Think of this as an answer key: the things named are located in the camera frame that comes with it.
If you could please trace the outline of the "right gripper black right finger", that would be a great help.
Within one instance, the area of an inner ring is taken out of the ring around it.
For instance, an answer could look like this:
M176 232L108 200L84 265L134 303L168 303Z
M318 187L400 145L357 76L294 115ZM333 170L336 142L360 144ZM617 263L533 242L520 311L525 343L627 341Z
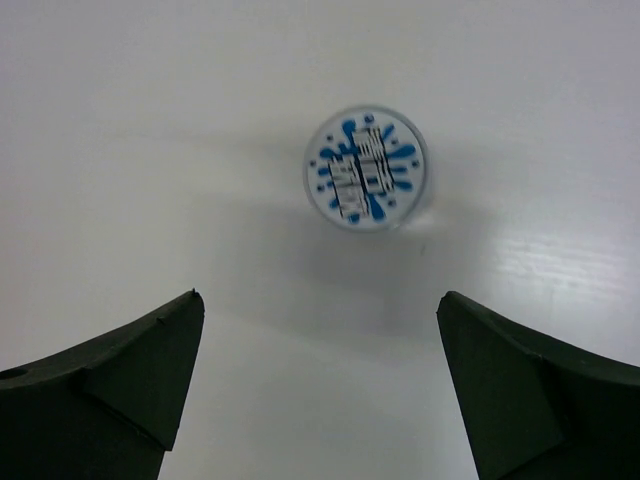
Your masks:
M638 367L454 291L437 322L480 478L638 478Z

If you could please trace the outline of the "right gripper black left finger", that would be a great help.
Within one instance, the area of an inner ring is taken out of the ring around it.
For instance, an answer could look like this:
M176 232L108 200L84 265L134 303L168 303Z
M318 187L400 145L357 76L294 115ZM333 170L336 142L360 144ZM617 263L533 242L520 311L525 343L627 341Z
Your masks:
M201 341L190 290L138 320L1 373L4 479L156 479Z

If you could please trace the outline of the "blue white jar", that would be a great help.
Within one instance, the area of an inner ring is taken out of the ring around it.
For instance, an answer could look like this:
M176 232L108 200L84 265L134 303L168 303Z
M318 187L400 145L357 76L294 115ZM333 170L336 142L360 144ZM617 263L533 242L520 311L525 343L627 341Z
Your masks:
M428 203L432 162L408 117L356 105L331 116L311 137L303 183L309 203L331 224L380 232L407 223Z

